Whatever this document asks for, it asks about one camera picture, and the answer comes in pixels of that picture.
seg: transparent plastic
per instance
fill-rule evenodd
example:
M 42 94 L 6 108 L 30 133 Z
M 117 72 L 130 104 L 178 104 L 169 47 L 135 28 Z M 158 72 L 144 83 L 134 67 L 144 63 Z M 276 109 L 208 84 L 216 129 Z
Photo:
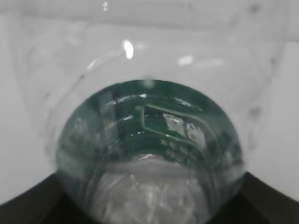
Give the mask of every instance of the transparent plastic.
M 203 224 L 268 115 L 285 0 L 15 0 L 32 122 L 66 192 L 106 224 Z

